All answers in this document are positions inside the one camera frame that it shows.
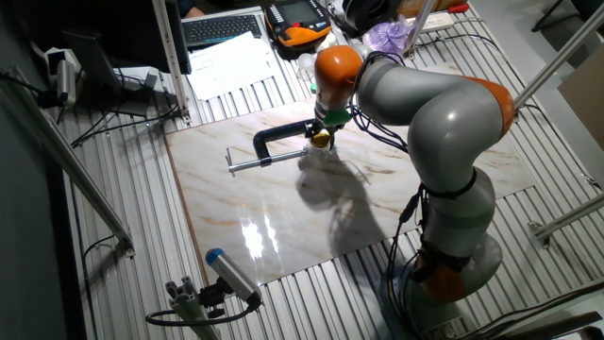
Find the screen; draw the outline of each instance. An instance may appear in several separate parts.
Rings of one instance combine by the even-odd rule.
[[[315,22],[317,12],[308,2],[295,2],[293,4],[281,5],[283,16],[289,23]]]

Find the blue cap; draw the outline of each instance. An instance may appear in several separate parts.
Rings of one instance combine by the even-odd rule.
[[[221,248],[214,248],[208,250],[206,253],[206,262],[211,266],[216,259],[225,252]]]

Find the computer monitor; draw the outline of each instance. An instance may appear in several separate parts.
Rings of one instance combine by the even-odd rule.
[[[191,72],[176,0],[166,10],[182,74]],[[113,67],[170,72],[152,0],[13,0],[28,38],[41,50],[71,48],[86,73],[76,104],[145,114],[153,89],[125,89]]]

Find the keyboard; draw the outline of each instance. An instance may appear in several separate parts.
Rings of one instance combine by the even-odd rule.
[[[260,28],[254,15],[237,15],[213,19],[200,19],[182,23],[189,50],[205,48],[252,32],[260,38]]]

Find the paper sheet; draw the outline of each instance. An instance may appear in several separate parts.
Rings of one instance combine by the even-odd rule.
[[[247,32],[191,54],[193,71],[188,77],[197,98],[208,100],[272,77],[266,45],[259,42]]]

